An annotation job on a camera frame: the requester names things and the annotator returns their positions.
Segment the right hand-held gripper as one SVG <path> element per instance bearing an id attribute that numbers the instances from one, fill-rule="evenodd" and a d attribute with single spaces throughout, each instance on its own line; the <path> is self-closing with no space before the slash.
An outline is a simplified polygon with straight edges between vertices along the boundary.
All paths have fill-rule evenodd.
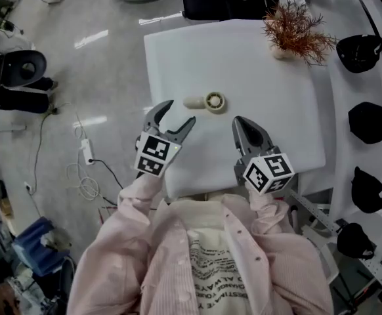
<path id="1" fill-rule="evenodd" d="M 238 184 L 248 184 L 258 194 L 284 189 L 295 171 L 288 156 L 273 145 L 269 134 L 254 121 L 240 115 L 232 120 L 232 133 L 241 157 L 234 166 Z"/>

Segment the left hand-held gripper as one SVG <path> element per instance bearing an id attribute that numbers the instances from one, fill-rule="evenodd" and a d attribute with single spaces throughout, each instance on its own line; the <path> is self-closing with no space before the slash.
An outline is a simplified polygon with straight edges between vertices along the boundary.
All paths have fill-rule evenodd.
<path id="1" fill-rule="evenodd" d="M 176 131 L 159 131 L 160 121 L 169 111 L 174 100 L 166 100 L 155 105 L 144 120 L 144 128 L 136 140 L 136 158 L 134 169 L 141 174 L 162 177 L 168 166 L 177 157 L 182 143 L 196 123 L 196 117 L 190 117 Z"/>

